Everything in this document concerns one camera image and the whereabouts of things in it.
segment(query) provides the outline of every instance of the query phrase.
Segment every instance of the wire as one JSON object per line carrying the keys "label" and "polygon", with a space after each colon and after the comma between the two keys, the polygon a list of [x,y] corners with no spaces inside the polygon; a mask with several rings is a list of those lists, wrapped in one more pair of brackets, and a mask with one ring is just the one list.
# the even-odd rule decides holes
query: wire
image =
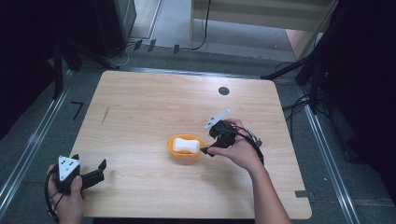
{"label": "wire", "polygon": [[[202,27],[202,31],[205,32],[204,20],[201,20],[201,27]],[[207,50],[208,48],[209,48],[209,44],[206,42],[206,48],[204,50]]]}
{"label": "wire", "polygon": [[59,166],[55,165],[47,174],[46,177],[46,182],[44,184],[44,196],[46,197],[46,204],[47,204],[47,210],[49,212],[49,215],[53,218],[53,220],[56,223],[59,223],[59,218],[58,215],[55,213],[54,208],[52,208],[52,205],[50,203],[50,196],[49,196],[49,182],[50,182],[50,177],[55,174],[56,172],[58,172]]}
{"label": "wire", "polygon": [[106,58],[106,60],[108,60],[110,63],[113,63],[113,64],[116,65],[116,66],[124,66],[125,64],[127,64],[127,63],[129,62],[128,48],[130,48],[131,46],[134,46],[134,45],[130,45],[130,46],[128,46],[128,47],[125,49],[125,54],[126,54],[126,56],[127,56],[127,60],[126,60],[125,63],[114,63],[114,62],[111,61],[109,58]]}
{"label": "wire", "polygon": [[58,206],[58,203],[61,201],[61,199],[64,197],[64,193],[62,193],[61,198],[56,202],[56,204],[53,206],[53,210],[56,210],[56,206]]}
{"label": "wire", "polygon": [[282,107],[283,111],[289,110],[290,109],[290,114],[286,117],[286,121],[290,121],[290,139],[291,142],[293,141],[293,115],[301,112],[306,105],[309,105],[311,103],[314,104],[315,109],[322,114],[327,114],[326,112],[319,110],[321,106],[325,107],[325,101],[324,98],[319,98],[316,101],[312,101],[311,99],[303,100],[305,97],[309,96],[309,94],[306,94],[302,97],[300,97],[293,105],[288,105]]}
{"label": "wire", "polygon": [[248,130],[247,128],[242,128],[239,126],[234,126],[234,127],[237,131],[244,130],[249,135],[250,139],[254,142],[254,144],[256,144],[257,147],[260,147],[262,145],[262,140],[260,138],[257,138],[257,136],[253,132]]}
{"label": "wire", "polygon": [[239,136],[242,136],[243,138],[245,138],[245,140],[254,148],[254,150],[257,153],[257,156],[259,157],[259,160],[262,162],[262,164],[264,164],[264,156],[262,155],[262,151],[260,150],[259,146],[257,145],[257,143],[252,139],[249,138],[248,136],[245,136],[239,132],[237,132],[236,134],[238,134]]}
{"label": "wire", "polygon": [[205,37],[204,37],[204,41],[202,42],[202,44],[198,47],[198,48],[195,48],[195,49],[191,49],[191,50],[197,50],[197,49],[200,49],[201,48],[201,46],[206,42],[206,37],[207,37],[207,20],[209,19],[209,10],[210,10],[210,3],[211,3],[211,0],[209,0],[209,2],[208,2],[208,4],[207,4],[207,12],[206,12],[206,22],[205,22]]}
{"label": "wire", "polygon": [[276,69],[277,69],[280,65],[286,64],[286,63],[294,63],[294,62],[283,62],[283,63],[279,63],[279,64],[277,64],[277,65],[275,66],[274,70],[276,71]]}

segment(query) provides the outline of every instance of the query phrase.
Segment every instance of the orange bowl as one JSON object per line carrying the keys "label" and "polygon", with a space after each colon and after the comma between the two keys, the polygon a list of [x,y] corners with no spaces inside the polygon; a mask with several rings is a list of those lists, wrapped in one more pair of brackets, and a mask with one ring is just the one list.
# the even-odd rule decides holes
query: orange bowl
{"label": "orange bowl", "polygon": [[177,134],[177,135],[172,136],[171,138],[169,138],[168,141],[166,142],[166,146],[168,147],[168,150],[172,153],[172,155],[175,158],[178,158],[178,157],[193,157],[193,158],[196,158],[201,153],[201,150],[198,150],[195,153],[176,152],[176,151],[174,151],[173,150],[173,141],[176,138],[182,138],[184,140],[197,140],[199,142],[200,147],[205,147],[204,140],[202,140],[200,137],[198,137],[196,135],[187,134],[187,133]]}

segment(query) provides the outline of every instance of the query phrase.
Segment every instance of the hole in table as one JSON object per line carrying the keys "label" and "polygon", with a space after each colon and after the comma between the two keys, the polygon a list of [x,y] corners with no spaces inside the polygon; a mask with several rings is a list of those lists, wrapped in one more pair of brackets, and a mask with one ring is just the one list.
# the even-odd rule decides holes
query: hole in table
{"label": "hole in table", "polygon": [[220,93],[221,95],[228,95],[228,94],[230,93],[230,90],[228,90],[227,87],[220,87],[220,88],[219,88],[219,93]]}

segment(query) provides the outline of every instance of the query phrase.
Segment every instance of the black cable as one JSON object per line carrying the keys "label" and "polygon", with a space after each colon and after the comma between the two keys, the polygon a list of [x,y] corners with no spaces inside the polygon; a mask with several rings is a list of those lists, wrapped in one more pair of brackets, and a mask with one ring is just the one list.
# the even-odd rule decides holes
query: black cable
{"label": "black cable", "polygon": [[59,202],[61,201],[61,199],[64,197],[64,194],[65,194],[65,192],[62,193],[62,196],[61,196],[61,198],[58,200],[58,202],[56,202],[56,204],[53,205],[53,210],[56,210],[56,206],[58,206],[58,203],[59,203]]}
{"label": "black cable", "polygon": [[[312,103],[311,99],[307,99],[307,100],[301,101],[303,98],[305,98],[308,95],[310,95],[310,94],[306,94],[306,95],[300,97],[293,105],[288,105],[288,106],[282,107],[283,111],[286,111],[286,110],[290,109],[290,114],[286,117],[286,121],[288,121],[288,119],[290,120],[290,139],[291,139],[291,142],[293,141],[293,121],[292,121],[293,120],[293,115],[301,112],[306,105],[309,105],[309,104]],[[324,98],[320,98],[320,99],[317,99],[316,101],[314,101],[313,105],[314,105],[315,109],[318,110],[319,106],[323,105],[324,103],[325,103]],[[323,112],[321,110],[318,110],[318,111],[320,113],[327,114],[326,112]]]}
{"label": "black cable", "polygon": [[261,76],[261,79],[272,80],[274,78],[281,77],[284,74],[286,74],[286,73],[288,73],[288,72],[290,72],[290,71],[292,71],[294,69],[297,69],[297,68],[299,68],[301,66],[309,67],[309,66],[306,66],[306,63],[309,63],[311,59],[312,59],[312,53],[309,54],[308,56],[302,58],[301,60],[299,60],[299,61],[297,61],[295,63],[292,63],[291,65],[288,65],[288,66],[280,69],[277,72],[274,72],[273,74],[270,74],[270,75],[267,75],[267,76]]}
{"label": "black cable", "polygon": [[277,65],[275,66],[274,71],[277,72],[276,69],[277,69],[280,65],[285,64],[285,63],[294,63],[294,62],[283,62],[283,63],[279,63],[279,64],[277,64]]}
{"label": "black cable", "polygon": [[250,138],[253,138],[253,136],[250,134],[250,132],[248,132],[248,130],[246,128],[242,128],[242,127],[239,127],[239,126],[234,126],[234,127],[235,127],[235,129],[237,131],[244,130],[250,136]]}
{"label": "black cable", "polygon": [[259,157],[260,161],[262,162],[262,164],[264,164],[264,156],[262,155],[262,151],[261,151],[260,148],[257,146],[257,144],[253,141],[253,139],[251,139],[251,138],[249,138],[248,136],[243,135],[243,134],[241,134],[241,133],[236,133],[236,134],[238,134],[238,135],[244,137],[245,140],[247,140],[247,142],[248,142],[249,144],[251,144],[251,146],[252,146],[252,147],[254,148],[254,150],[256,151],[257,156]]}
{"label": "black cable", "polygon": [[204,41],[202,42],[202,44],[201,44],[198,48],[191,49],[191,50],[200,49],[201,46],[206,42],[206,36],[207,36],[207,20],[209,19],[210,2],[211,2],[211,0],[209,0],[209,2],[208,2],[208,4],[207,4],[206,22],[205,22],[205,38],[204,38]]}
{"label": "black cable", "polygon": [[[205,32],[204,20],[201,20],[201,28],[202,28],[202,31]],[[204,50],[207,50],[207,48],[209,48],[209,44],[208,44],[208,43],[206,43],[206,48],[205,48]]]}
{"label": "black cable", "polygon": [[53,218],[53,220],[56,223],[59,223],[59,218],[58,215],[55,213],[55,210],[52,209],[52,205],[50,203],[50,196],[49,196],[49,182],[50,182],[50,177],[53,174],[56,174],[59,170],[58,164],[56,164],[47,174],[46,177],[46,182],[44,183],[44,196],[46,197],[46,204],[47,204],[47,210],[49,212],[49,215]]}

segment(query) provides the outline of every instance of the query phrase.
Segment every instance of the gray floor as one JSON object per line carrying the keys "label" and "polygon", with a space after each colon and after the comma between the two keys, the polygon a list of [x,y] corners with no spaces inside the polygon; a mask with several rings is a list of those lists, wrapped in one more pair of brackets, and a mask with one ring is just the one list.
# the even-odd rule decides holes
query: gray floor
{"label": "gray floor", "polygon": [[[163,0],[151,39],[156,45],[197,48],[205,38],[205,21],[194,20],[190,44],[191,1]],[[203,52],[229,54],[276,61],[295,61],[284,29],[230,22],[208,21]]]}
{"label": "gray floor", "polygon": [[[164,0],[163,10],[167,9],[166,3],[176,1]],[[292,52],[287,46],[288,40],[282,35],[281,30],[276,30],[272,34],[274,37],[264,38],[258,46],[262,55],[257,56],[253,51],[245,50],[246,47],[255,49],[254,46],[247,46],[245,37],[249,36],[248,29],[244,28],[243,34],[238,36],[226,36],[230,33],[224,32],[222,39],[230,39],[228,44],[218,44],[217,51],[210,52],[210,46],[215,45],[215,39],[208,38],[208,48],[202,52],[182,50],[174,54],[171,48],[175,42],[183,43],[185,36],[177,37],[176,32],[163,35],[160,38],[162,29],[160,22],[164,13],[160,15],[153,36],[157,37],[157,46],[154,51],[148,52],[148,46],[142,46],[134,50],[129,48],[130,60],[121,67],[121,70],[134,70],[136,67],[149,69],[164,69],[177,71],[194,71],[201,73],[222,73],[230,76],[245,78],[260,78],[260,75],[271,74],[276,65],[291,60]],[[195,25],[200,28],[200,21]],[[280,49],[271,49],[271,46],[283,46]],[[229,46],[233,46],[234,51],[225,51]],[[51,223],[48,218],[43,191],[45,173],[50,163],[55,163],[59,155],[68,155],[76,140],[79,127],[87,112],[88,105],[94,94],[96,85],[105,71],[100,65],[81,56],[84,65],[79,72],[73,72],[74,79],[70,83],[68,93],[59,109],[58,115],[49,126],[45,138],[41,142],[29,169],[21,181],[20,186],[7,207],[1,223]],[[127,61],[126,54],[119,54],[111,59],[117,63]],[[299,97],[299,87],[294,84],[293,78],[296,72],[291,72],[282,78],[275,80],[276,89],[280,102],[283,106],[292,105]],[[49,86],[36,100],[36,102],[23,114],[14,125],[9,134],[0,141],[3,164],[0,172],[0,184],[3,186],[12,170],[17,164],[31,134],[40,124],[49,108],[53,86]],[[72,101],[82,102],[84,106],[76,119],[78,106],[71,104]],[[355,204],[361,223],[395,223],[396,209],[391,202],[388,193],[384,189],[379,175],[365,164],[352,164],[345,160],[343,145],[340,142],[330,119],[323,115],[318,115],[323,132],[326,135],[332,155],[336,161],[343,180]],[[339,200],[334,191],[334,186],[326,169],[322,155],[318,148],[317,139],[314,136],[311,125],[308,122],[304,111],[293,117],[293,146],[297,160],[300,165],[306,190],[312,192],[315,197],[310,199],[313,216],[308,220],[293,220],[293,223],[347,223]],[[91,218],[86,218],[85,223],[92,223]],[[196,223],[192,220],[154,220],[153,223]]]}
{"label": "gray floor", "polygon": [[134,0],[136,20],[131,38],[151,39],[162,0]]}

